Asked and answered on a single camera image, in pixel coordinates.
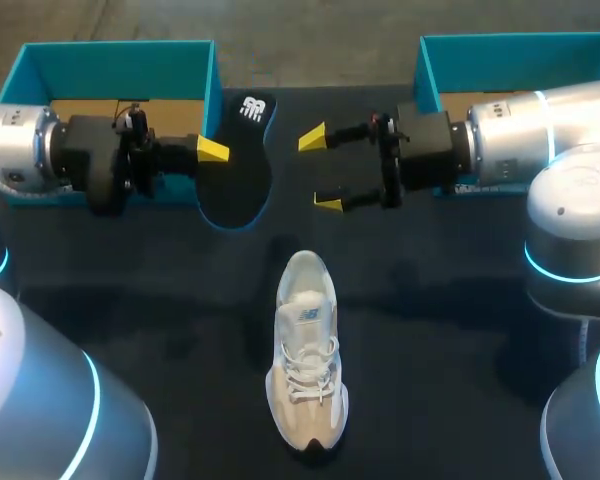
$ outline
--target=shoelace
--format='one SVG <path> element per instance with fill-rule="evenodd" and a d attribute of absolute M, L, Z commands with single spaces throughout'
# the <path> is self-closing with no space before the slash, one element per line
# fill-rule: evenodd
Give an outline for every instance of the shoelace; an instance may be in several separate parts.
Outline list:
<path fill-rule="evenodd" d="M 331 365 L 340 344 L 336 337 L 330 337 L 329 340 L 329 349 L 326 352 L 319 348 L 301 348 L 296 358 L 291 357 L 285 344 L 282 344 L 282 351 L 287 361 L 285 371 L 289 384 L 288 391 L 293 400 L 318 398 L 322 404 L 323 398 L 334 392 L 335 383 L 331 380 Z M 308 356 L 316 356 L 319 361 L 308 363 L 306 361 Z"/>

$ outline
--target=teal box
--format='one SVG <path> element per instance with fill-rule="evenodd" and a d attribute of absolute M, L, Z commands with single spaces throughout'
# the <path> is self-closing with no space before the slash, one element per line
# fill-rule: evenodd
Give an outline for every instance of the teal box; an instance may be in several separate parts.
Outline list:
<path fill-rule="evenodd" d="M 49 105 L 59 99 L 204 100 L 203 136 L 213 137 L 222 115 L 222 85 L 213 41 L 28 43 L 0 93 L 0 103 Z M 161 204 L 197 205 L 195 183 L 166 175 Z M 10 198 L 13 205 L 80 205 L 81 193 L 44 200 Z M 148 200 L 132 196 L 129 203 Z"/>
<path fill-rule="evenodd" d="M 444 110 L 441 93 L 536 91 L 595 80 L 600 32 L 433 35 L 420 38 L 414 89 L 418 109 L 432 113 Z M 528 185 L 479 188 L 471 177 L 455 189 L 463 195 L 527 190 Z"/>

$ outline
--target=shoe tongue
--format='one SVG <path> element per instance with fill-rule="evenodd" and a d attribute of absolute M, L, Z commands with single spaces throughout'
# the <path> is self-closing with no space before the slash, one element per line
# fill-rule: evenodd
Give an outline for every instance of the shoe tongue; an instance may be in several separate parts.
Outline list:
<path fill-rule="evenodd" d="M 277 315 L 280 340 L 291 356 L 297 356 L 301 348 L 328 349 L 332 312 L 326 295 L 314 291 L 295 294 L 278 308 Z"/>

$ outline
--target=white logo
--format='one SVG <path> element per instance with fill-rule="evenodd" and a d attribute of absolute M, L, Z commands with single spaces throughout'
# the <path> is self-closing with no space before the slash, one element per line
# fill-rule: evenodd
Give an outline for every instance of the white logo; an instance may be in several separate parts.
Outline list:
<path fill-rule="evenodd" d="M 262 114 L 267 106 L 263 100 L 256 100 L 253 97 L 247 97 L 242 103 L 240 113 L 251 120 L 259 122 L 262 119 Z"/>

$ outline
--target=concrete floor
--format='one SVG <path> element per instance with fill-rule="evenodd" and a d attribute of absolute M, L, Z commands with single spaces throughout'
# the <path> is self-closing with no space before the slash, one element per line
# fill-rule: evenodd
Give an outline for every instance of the concrete floor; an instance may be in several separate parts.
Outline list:
<path fill-rule="evenodd" d="M 600 0 L 0 0 L 0 87 L 24 42 L 215 39 L 226 86 L 315 86 L 409 82 L 423 34 L 559 30 Z"/>

